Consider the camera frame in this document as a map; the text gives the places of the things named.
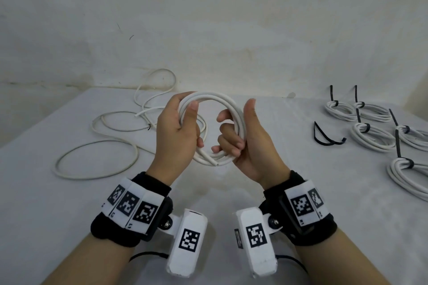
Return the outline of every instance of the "white tablecloth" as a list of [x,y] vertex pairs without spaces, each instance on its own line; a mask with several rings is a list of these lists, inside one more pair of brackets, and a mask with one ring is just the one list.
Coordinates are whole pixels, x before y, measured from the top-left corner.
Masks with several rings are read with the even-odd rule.
[[[74,181],[54,176],[54,159],[81,143],[100,139],[89,129],[98,115],[114,110],[138,111],[132,90],[92,88],[33,126],[0,149],[0,283],[40,283],[88,234],[100,204],[124,176],[132,178],[148,168],[153,155],[144,151],[131,169],[109,178]],[[142,92],[146,99],[151,92]],[[163,105],[170,94],[152,101]],[[248,96],[233,96],[243,106]],[[382,154],[359,146],[350,137],[352,123],[334,119],[323,109],[325,100],[257,97],[256,111],[275,146],[291,169],[312,179],[340,228],[393,284],[427,284],[428,203],[412,196],[387,175],[386,166],[395,153]],[[208,124],[206,145],[216,144],[222,109],[218,103],[202,103],[200,113]],[[390,105],[399,123],[428,130],[428,122]],[[121,127],[144,124],[131,114],[107,118]],[[341,146],[323,147],[313,140],[313,121],[326,134],[341,140]],[[390,132],[393,122],[370,122]],[[155,148],[153,130],[115,132],[138,144]],[[428,161],[428,153],[401,143],[402,155]],[[123,143],[104,142],[81,148],[62,164],[69,172],[96,174],[126,165],[132,148]],[[413,171],[415,179],[428,185]],[[170,193],[174,213],[184,208],[202,212],[208,228],[197,270],[190,279],[172,277],[164,270],[165,260],[140,257],[130,263],[123,284],[307,284],[305,273],[294,263],[279,261],[278,272],[252,279],[238,258],[232,225],[233,213],[258,206],[262,189],[229,164],[207,167],[192,162],[174,183]],[[272,236],[276,254],[293,254],[282,234]],[[169,252],[172,239],[158,232],[136,252]]]

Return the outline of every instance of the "forearm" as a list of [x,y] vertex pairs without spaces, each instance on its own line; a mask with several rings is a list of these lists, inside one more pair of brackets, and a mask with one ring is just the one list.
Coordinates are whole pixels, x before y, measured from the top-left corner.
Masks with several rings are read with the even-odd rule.
[[43,285],[115,284],[134,249],[89,234]]
[[340,229],[319,244],[296,250],[315,285],[389,284]]

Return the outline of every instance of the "white wall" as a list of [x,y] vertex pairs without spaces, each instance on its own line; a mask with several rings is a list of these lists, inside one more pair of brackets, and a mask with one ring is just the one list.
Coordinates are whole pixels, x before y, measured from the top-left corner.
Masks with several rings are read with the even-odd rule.
[[[428,119],[427,50],[428,0],[0,0],[0,87],[15,93],[169,68],[179,90],[328,99],[357,83]],[[27,101],[70,98],[44,89]]]

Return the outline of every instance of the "black cable tie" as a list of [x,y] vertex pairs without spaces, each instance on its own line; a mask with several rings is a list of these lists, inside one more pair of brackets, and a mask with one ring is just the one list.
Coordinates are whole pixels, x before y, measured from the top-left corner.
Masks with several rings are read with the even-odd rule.
[[397,148],[397,158],[401,158],[399,131],[395,129],[395,147]]
[[395,119],[393,111],[391,109],[389,109],[389,112],[391,113],[391,116],[393,117],[395,125],[398,126],[399,124],[398,124],[397,120]]
[[403,157],[403,159],[409,160],[409,166],[405,169],[412,169],[414,167],[415,162],[412,159],[404,158],[404,157]]
[[366,123],[366,126],[367,126],[366,130],[361,133],[367,133],[368,131],[370,131],[370,124]]
[[[322,134],[322,136],[324,136],[324,138],[325,138],[327,141],[329,141],[329,143],[321,142],[321,141],[319,141],[319,140],[317,139],[317,137],[315,136],[315,127],[316,127],[316,128],[318,129],[318,131]],[[334,140],[330,139],[328,136],[326,136],[326,134],[324,133],[324,131],[323,131],[323,130],[321,130],[321,128],[319,127],[319,125],[317,124],[317,122],[315,122],[315,121],[314,121],[314,140],[315,140],[318,144],[321,144],[322,146],[332,146],[332,145],[335,145],[335,144],[337,144],[337,145],[344,144],[344,143],[345,143],[345,141],[346,141],[346,137],[344,137],[344,138],[342,139],[342,141],[341,141],[341,142],[336,142],[336,141],[334,141]]]
[[358,123],[361,123],[360,111],[356,108],[356,117],[358,119]]

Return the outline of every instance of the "black cord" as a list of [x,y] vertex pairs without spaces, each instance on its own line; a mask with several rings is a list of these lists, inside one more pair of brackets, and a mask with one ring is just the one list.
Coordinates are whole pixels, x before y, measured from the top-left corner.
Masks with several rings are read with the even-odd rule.
[[276,259],[280,259],[280,258],[284,258],[284,259],[290,259],[292,261],[294,261],[296,264],[298,264],[300,267],[303,268],[303,270],[308,273],[308,271],[306,270],[306,267],[300,262],[298,261],[296,258],[292,257],[292,256],[287,256],[287,255],[275,255]]
[[140,253],[138,253],[138,254],[136,254],[136,255],[133,255],[133,256],[129,259],[129,261],[131,261],[131,260],[133,260],[133,259],[136,259],[136,258],[138,258],[138,257],[140,257],[140,256],[145,256],[145,255],[155,255],[155,256],[159,256],[159,257],[161,257],[161,258],[165,258],[165,259],[168,259],[168,257],[169,257],[169,255],[168,255],[168,254],[163,253],[163,252],[145,251],[145,252],[140,252]]

